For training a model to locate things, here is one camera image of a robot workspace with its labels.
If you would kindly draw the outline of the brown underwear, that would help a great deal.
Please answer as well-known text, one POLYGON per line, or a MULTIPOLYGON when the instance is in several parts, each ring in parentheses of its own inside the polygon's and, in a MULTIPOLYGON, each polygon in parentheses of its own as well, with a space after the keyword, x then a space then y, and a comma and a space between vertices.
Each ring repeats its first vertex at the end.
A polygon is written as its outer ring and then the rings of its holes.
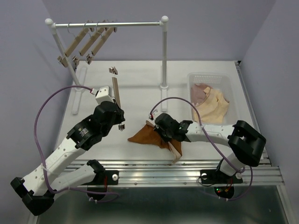
POLYGON ((128 138, 129 142, 154 145, 161 149, 168 149, 174 156, 172 163, 179 161, 183 155, 181 142, 171 139, 165 142, 162 137, 154 130, 155 124, 152 120, 146 120, 145 125, 134 136, 128 138))

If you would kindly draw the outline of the pink underwear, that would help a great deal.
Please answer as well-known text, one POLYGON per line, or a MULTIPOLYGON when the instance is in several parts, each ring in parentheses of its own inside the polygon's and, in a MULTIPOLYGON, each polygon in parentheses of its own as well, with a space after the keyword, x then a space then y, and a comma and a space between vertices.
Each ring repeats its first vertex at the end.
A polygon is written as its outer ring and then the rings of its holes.
POLYGON ((204 92, 204 90, 210 86, 207 84, 194 84, 191 87, 191 102, 194 105, 200 105, 201 103, 203 103, 206 99, 206 93, 204 92))

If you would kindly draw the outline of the wooden hanger with brown cloth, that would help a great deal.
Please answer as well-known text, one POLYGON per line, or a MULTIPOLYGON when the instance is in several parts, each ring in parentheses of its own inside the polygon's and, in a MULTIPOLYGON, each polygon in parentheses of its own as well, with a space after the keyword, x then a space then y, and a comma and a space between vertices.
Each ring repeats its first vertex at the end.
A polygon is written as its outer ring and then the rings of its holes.
MULTIPOLYGON (((117 80, 117 75, 118 71, 115 67, 110 67, 109 68, 109 73, 112 74, 112 84, 113 84, 113 91, 114 91, 114 104, 118 105, 121 108, 121 101, 120 101, 120 94, 119 94, 119 86, 118 86, 118 80, 117 80)), ((121 123, 118 125, 118 128, 120 131, 125 130, 125 124, 121 123)))

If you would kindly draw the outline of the beige underwear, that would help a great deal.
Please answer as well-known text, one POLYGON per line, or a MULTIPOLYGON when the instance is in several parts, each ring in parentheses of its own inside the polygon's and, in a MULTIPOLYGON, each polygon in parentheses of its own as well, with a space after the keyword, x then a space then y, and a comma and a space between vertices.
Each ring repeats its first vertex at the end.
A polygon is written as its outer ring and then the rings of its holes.
POLYGON ((227 101, 223 93, 210 86, 204 92, 206 99, 200 105, 193 105, 196 107, 200 115, 202 123, 221 124, 224 121, 224 116, 229 109, 229 101, 227 101))

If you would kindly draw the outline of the wooden hanger with beige cloth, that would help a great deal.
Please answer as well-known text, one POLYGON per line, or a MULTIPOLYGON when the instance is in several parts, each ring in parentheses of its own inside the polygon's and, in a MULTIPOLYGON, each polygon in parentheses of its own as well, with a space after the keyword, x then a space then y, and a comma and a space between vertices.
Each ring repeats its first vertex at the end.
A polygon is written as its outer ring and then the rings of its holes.
POLYGON ((91 46, 90 53, 86 56, 87 64, 91 64, 96 54, 103 47, 105 42, 108 40, 112 33, 117 32, 117 27, 104 27, 104 28, 96 28, 97 37, 95 39, 96 43, 93 43, 91 46))

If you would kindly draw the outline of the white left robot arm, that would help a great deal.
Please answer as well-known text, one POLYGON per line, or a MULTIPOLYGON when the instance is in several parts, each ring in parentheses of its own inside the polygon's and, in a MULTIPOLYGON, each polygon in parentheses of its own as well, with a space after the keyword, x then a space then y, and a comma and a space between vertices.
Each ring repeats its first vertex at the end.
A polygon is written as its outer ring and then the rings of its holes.
POLYGON ((38 216, 47 211, 64 192, 83 184, 100 184, 98 192, 87 194, 95 201, 107 193, 106 186, 117 184, 113 177, 118 171, 106 171, 97 160, 89 160, 81 168, 61 175, 76 158, 106 137, 114 125, 125 121, 124 111, 116 102, 104 101, 95 107, 93 114, 77 123, 56 150, 35 170, 25 177, 16 177, 10 185, 27 209, 38 216))

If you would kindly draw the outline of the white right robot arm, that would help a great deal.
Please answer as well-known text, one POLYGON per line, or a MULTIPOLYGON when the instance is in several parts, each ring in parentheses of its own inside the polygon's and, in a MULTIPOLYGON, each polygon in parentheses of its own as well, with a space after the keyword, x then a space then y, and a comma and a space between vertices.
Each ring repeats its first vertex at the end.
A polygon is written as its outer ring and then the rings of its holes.
POLYGON ((226 183, 245 166, 257 167, 266 144, 266 138, 243 120, 234 125, 200 125, 190 120, 177 122, 169 114, 162 113, 154 119, 154 124, 154 130, 165 142, 209 142, 212 146, 231 148, 229 156, 217 151, 222 159, 215 170, 203 170, 204 184, 226 183))

